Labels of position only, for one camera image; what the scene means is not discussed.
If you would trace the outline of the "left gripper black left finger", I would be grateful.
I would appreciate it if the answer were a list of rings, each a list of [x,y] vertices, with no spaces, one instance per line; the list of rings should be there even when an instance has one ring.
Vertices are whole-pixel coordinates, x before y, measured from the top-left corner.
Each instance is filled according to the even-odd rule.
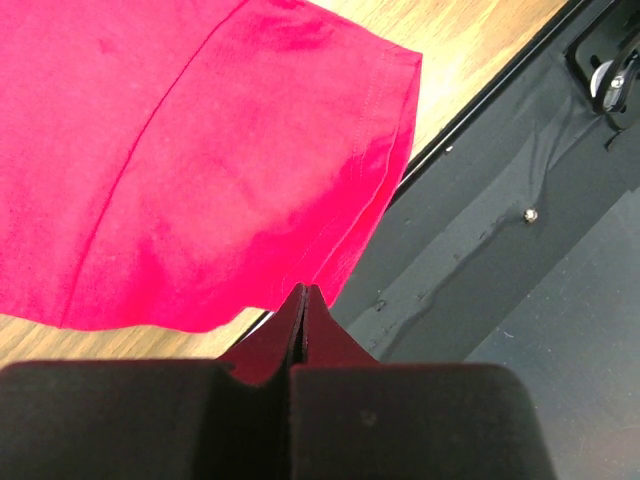
[[[285,472],[297,286],[211,359],[30,361],[1,372],[5,479],[273,479]]]

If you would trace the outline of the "crimson red t shirt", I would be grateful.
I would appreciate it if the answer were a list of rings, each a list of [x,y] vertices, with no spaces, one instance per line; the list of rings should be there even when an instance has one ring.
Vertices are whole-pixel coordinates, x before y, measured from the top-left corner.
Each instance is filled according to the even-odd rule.
[[[307,1],[1,5],[1,310],[205,332],[333,304],[412,150],[422,57]]]

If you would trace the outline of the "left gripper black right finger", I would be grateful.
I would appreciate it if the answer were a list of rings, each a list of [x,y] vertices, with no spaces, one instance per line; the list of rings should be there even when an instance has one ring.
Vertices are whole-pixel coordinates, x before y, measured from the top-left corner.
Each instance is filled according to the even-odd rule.
[[[294,479],[551,479],[530,395],[492,364],[384,364],[306,293],[290,372]]]

